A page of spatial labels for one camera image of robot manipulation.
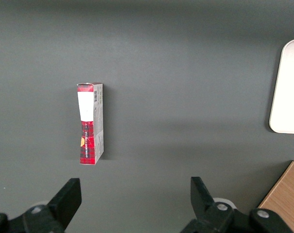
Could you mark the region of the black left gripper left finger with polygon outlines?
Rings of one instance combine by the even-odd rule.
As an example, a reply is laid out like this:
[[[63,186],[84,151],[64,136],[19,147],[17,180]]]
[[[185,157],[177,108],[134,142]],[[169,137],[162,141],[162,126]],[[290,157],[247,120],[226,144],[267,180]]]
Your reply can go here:
[[[0,233],[64,233],[82,203],[79,178],[71,178],[47,204],[37,204],[14,219],[0,213]]]

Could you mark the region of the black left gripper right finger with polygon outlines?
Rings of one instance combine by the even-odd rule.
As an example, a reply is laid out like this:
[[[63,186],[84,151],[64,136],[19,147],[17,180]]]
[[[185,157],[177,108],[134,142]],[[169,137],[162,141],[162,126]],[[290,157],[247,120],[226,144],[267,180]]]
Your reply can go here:
[[[274,211],[255,208],[243,214],[223,201],[215,201],[200,177],[191,177],[190,200],[196,218],[183,233],[291,233]]]

